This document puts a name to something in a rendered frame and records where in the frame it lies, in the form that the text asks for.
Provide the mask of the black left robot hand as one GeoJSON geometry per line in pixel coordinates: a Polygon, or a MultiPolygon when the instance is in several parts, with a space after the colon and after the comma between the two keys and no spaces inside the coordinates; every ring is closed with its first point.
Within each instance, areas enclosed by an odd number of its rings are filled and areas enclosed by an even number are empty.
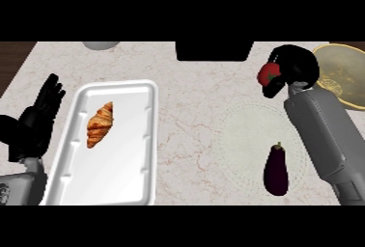
{"type": "Polygon", "coordinates": [[[8,161],[39,158],[50,145],[53,124],[64,95],[58,77],[51,73],[41,86],[33,104],[14,119],[0,115],[0,142],[8,146],[8,161]]]}

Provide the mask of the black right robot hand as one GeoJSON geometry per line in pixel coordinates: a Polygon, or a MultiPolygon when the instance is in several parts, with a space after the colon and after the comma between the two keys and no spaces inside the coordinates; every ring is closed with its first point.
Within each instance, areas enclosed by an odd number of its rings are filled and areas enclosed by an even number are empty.
{"type": "Polygon", "coordinates": [[[283,44],[270,51],[267,61],[277,65],[279,72],[268,74],[262,96],[273,98],[285,85],[304,82],[308,89],[319,78],[319,66],[313,53],[299,46],[283,44]]]}

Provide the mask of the red tomato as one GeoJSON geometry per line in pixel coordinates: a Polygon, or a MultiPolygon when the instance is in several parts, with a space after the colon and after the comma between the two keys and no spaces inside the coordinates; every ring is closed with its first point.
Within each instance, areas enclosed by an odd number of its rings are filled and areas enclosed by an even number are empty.
{"type": "Polygon", "coordinates": [[[270,80],[279,75],[279,65],[276,63],[265,63],[258,71],[258,83],[265,87],[270,80]]]}

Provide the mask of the yellow bowl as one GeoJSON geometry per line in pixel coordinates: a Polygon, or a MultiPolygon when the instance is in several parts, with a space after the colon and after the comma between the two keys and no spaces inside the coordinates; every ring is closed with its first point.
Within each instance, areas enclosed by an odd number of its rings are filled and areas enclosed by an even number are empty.
{"type": "Polygon", "coordinates": [[[321,44],[313,49],[319,65],[316,85],[329,90],[342,105],[365,111],[365,51],[339,44],[321,44]]]}

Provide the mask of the pale round placemat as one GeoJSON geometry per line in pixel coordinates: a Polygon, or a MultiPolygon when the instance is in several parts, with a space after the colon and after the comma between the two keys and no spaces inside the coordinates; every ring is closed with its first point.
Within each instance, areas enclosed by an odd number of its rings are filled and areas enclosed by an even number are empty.
{"type": "Polygon", "coordinates": [[[225,179],[246,194],[267,196],[262,167],[270,147],[280,144],[287,188],[293,190],[304,178],[307,154],[283,109],[258,101],[242,101],[225,108],[215,121],[212,149],[225,179]]]}

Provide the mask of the brown croissant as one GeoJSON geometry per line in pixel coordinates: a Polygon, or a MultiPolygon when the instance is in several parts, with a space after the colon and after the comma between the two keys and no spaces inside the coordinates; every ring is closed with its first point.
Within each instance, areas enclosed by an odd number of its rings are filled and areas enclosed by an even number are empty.
{"type": "Polygon", "coordinates": [[[101,140],[112,127],[112,102],[97,110],[87,123],[87,148],[89,149],[101,140]]]}

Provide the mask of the white rectangular tray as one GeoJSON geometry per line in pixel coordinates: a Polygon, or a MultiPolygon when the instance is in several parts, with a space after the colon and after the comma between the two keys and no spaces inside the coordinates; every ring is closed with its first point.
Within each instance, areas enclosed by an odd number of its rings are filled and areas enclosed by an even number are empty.
{"type": "Polygon", "coordinates": [[[156,172],[157,88],[97,82],[73,95],[42,199],[45,206],[150,205],[156,172]],[[112,127],[87,147],[87,123],[112,104],[112,127]]]}

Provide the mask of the black appliance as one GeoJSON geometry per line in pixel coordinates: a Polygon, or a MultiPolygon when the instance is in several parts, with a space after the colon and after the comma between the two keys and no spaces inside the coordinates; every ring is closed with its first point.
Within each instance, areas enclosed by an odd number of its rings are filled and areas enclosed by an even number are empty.
{"type": "Polygon", "coordinates": [[[187,62],[243,62],[252,44],[251,41],[177,41],[177,60],[187,62]]]}

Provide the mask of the grey round object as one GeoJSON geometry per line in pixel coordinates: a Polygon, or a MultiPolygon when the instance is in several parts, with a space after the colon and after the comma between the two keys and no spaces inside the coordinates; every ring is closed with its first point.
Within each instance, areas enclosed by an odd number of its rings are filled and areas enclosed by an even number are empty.
{"type": "Polygon", "coordinates": [[[91,50],[106,50],[118,44],[118,41],[84,41],[82,44],[91,50]]]}

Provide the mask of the dark purple eggplant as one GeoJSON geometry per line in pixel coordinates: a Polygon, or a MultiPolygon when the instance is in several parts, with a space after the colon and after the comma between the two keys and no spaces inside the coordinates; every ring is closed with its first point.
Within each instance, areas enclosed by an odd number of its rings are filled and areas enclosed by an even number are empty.
{"type": "Polygon", "coordinates": [[[270,147],[262,168],[262,186],[273,196],[283,196],[287,192],[285,150],[280,143],[270,147]]]}

